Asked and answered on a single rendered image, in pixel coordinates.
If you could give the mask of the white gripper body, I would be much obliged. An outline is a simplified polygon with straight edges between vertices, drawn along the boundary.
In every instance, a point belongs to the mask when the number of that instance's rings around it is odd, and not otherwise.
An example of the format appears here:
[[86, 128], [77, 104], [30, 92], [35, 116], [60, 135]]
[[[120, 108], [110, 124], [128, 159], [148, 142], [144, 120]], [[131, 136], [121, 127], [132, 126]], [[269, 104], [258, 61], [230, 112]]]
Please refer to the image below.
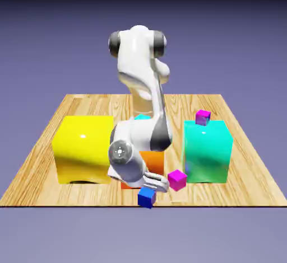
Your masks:
[[149, 187], [157, 192], [166, 193], [169, 190], [169, 181], [162, 175], [152, 172], [145, 172], [143, 174], [142, 187]]

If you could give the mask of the small blue cube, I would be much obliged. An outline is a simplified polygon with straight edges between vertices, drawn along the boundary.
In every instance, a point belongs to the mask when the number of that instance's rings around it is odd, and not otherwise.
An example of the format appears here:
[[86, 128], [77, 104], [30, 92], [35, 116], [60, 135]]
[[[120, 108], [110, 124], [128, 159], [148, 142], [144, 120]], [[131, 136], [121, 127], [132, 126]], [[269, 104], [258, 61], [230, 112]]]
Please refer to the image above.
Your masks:
[[156, 191], [149, 187], [142, 187], [137, 195], [138, 205], [151, 209], [156, 201]]

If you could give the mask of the large orange box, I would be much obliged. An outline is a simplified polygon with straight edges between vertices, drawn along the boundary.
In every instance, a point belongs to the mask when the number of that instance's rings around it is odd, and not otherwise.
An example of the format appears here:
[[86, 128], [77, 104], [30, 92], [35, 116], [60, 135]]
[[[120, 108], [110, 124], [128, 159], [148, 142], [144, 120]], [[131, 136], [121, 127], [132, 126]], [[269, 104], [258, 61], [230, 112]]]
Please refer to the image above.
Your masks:
[[152, 172], [164, 175], [164, 152], [143, 151], [134, 154], [120, 170], [122, 185], [142, 188], [143, 175]]

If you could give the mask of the large teal box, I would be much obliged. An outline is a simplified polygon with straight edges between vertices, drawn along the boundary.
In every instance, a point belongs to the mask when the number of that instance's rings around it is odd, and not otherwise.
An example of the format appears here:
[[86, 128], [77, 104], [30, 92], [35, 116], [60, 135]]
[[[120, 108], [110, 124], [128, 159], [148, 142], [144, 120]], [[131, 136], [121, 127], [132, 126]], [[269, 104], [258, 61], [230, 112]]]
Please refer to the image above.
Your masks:
[[184, 122], [182, 166], [188, 183], [227, 182], [233, 137], [222, 120]]

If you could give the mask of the small magenta cube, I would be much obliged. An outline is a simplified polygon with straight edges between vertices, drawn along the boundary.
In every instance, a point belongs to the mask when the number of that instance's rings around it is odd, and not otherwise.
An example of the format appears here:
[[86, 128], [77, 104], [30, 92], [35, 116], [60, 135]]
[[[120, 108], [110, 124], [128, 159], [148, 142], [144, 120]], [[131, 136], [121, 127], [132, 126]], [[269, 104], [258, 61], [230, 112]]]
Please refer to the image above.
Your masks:
[[180, 170], [168, 173], [169, 186], [175, 191], [183, 189], [187, 184], [187, 175]]
[[209, 121], [210, 121], [210, 117], [211, 117], [211, 112], [210, 111], [198, 110], [196, 112], [195, 123], [197, 125], [206, 126], [209, 123]]

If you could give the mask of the large yellow box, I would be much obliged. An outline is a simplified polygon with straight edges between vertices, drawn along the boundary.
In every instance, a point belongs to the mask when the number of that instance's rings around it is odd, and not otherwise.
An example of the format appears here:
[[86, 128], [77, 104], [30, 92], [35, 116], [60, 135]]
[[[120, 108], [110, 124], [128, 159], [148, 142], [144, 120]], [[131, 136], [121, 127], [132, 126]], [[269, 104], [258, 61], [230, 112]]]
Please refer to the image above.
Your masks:
[[58, 182], [109, 184], [112, 116], [65, 116], [52, 140]]

